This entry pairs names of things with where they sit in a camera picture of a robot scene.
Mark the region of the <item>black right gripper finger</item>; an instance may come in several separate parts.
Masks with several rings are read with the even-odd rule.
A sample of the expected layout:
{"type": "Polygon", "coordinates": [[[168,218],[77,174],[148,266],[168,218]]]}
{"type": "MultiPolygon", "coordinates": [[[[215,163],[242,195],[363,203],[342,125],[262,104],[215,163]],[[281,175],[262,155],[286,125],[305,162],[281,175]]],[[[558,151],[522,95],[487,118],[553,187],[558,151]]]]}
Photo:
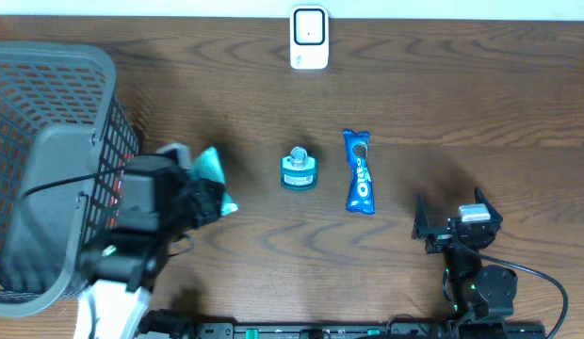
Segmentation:
{"type": "Polygon", "coordinates": [[[417,195],[412,238],[425,238],[429,234],[429,229],[430,223],[423,199],[420,195],[417,195]]]}
{"type": "Polygon", "coordinates": [[[491,216],[491,222],[502,222],[503,221],[503,217],[491,205],[489,200],[484,196],[482,190],[478,186],[475,187],[474,194],[475,194],[476,203],[484,204],[485,207],[487,208],[487,210],[491,216]]]}

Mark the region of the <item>white teal wet wipes pack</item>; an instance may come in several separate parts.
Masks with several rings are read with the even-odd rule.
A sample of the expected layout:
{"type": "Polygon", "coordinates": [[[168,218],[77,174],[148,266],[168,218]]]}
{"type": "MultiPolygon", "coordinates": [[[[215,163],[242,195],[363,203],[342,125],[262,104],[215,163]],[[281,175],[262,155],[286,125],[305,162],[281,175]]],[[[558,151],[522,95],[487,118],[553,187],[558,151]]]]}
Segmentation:
{"type": "MultiPolygon", "coordinates": [[[[191,176],[194,179],[208,179],[226,185],[225,174],[219,159],[218,150],[211,146],[200,153],[192,162],[191,176]]],[[[239,210],[227,191],[224,191],[221,202],[221,215],[227,216],[239,210]]]]}

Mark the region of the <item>blue Oreo cookie pack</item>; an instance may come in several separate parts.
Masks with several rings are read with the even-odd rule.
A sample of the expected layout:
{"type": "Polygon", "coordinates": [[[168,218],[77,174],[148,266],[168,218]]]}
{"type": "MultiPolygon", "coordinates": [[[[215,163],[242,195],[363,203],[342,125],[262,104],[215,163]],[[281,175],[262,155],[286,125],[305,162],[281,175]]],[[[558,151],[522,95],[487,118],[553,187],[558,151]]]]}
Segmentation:
{"type": "Polygon", "coordinates": [[[351,171],[346,209],[352,213],[374,215],[376,213],[373,181],[367,156],[370,135],[367,131],[343,131],[345,150],[351,171]]]}

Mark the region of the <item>teal mouthwash bottle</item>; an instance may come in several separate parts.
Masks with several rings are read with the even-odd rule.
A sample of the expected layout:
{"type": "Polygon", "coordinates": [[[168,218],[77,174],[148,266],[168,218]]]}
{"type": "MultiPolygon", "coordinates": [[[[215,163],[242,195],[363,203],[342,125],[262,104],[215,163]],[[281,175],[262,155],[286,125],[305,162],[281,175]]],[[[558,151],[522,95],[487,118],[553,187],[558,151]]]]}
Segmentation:
{"type": "Polygon", "coordinates": [[[318,162],[301,146],[294,147],[281,159],[281,185],[290,190],[308,190],[316,186],[318,162]]]}

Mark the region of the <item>red Nescafe stick sachet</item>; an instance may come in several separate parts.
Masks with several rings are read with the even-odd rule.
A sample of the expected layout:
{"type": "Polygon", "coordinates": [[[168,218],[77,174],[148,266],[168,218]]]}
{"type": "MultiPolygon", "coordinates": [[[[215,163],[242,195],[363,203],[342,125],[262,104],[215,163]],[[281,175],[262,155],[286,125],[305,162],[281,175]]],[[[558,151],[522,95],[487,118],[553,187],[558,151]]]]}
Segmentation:
{"type": "MultiPolygon", "coordinates": [[[[108,170],[123,167],[131,158],[134,157],[132,153],[118,154],[116,151],[108,149],[105,152],[108,170]]],[[[122,170],[117,170],[105,176],[104,183],[106,184],[104,196],[102,198],[102,203],[104,209],[103,216],[101,218],[101,225],[107,228],[111,228],[114,221],[114,208],[118,204],[118,200],[121,194],[121,183],[120,176],[122,175],[122,170]]]]}

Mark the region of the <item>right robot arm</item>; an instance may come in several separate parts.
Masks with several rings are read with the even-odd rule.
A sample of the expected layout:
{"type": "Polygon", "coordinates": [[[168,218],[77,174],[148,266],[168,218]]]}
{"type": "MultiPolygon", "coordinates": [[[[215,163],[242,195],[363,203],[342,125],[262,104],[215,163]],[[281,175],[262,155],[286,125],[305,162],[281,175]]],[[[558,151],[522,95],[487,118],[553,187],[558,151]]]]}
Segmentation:
{"type": "Polygon", "coordinates": [[[426,253],[444,256],[444,296],[455,309],[454,315],[431,328],[430,338],[511,337],[506,318],[514,312],[517,275],[500,265],[486,266],[479,256],[494,242],[502,221],[479,188],[475,202],[460,206],[458,216],[445,226],[432,226],[426,205],[417,199],[412,238],[425,241],[426,253]]]}

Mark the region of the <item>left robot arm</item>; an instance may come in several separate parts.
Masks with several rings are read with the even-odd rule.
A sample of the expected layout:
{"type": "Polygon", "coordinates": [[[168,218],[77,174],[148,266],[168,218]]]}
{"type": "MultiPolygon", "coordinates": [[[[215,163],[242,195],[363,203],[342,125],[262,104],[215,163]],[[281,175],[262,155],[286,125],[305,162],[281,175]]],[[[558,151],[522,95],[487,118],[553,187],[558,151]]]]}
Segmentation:
{"type": "Polygon", "coordinates": [[[77,338],[133,338],[157,277],[188,231],[221,217],[225,185],[193,178],[165,155],[131,160],[121,177],[114,226],[81,249],[88,286],[78,300],[77,338]]]}

